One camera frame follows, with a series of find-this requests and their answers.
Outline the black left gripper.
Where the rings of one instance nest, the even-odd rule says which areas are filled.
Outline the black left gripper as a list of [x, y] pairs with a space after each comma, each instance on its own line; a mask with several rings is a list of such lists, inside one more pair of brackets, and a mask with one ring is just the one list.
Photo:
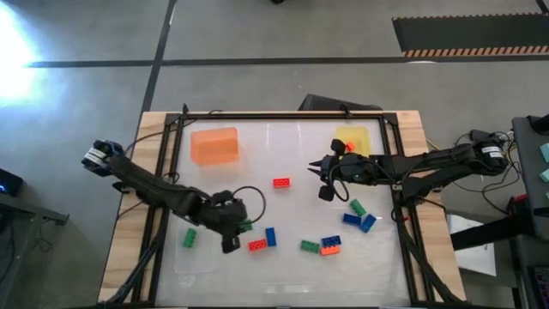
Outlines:
[[221, 248], [225, 254], [240, 248], [239, 235], [244, 232], [247, 211], [242, 199], [230, 191], [215, 193], [212, 202], [202, 208], [202, 225], [221, 236]]

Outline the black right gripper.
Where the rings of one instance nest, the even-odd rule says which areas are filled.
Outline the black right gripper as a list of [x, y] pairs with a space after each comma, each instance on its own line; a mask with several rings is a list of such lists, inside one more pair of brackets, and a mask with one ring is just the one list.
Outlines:
[[325, 155], [319, 161], [310, 163], [310, 169], [315, 173], [323, 185], [320, 187], [318, 197], [331, 202], [334, 197], [346, 202], [350, 195], [345, 183], [374, 185], [376, 183], [376, 166], [374, 162], [361, 154], [347, 152], [347, 145], [339, 139], [333, 139], [330, 144], [333, 154]]

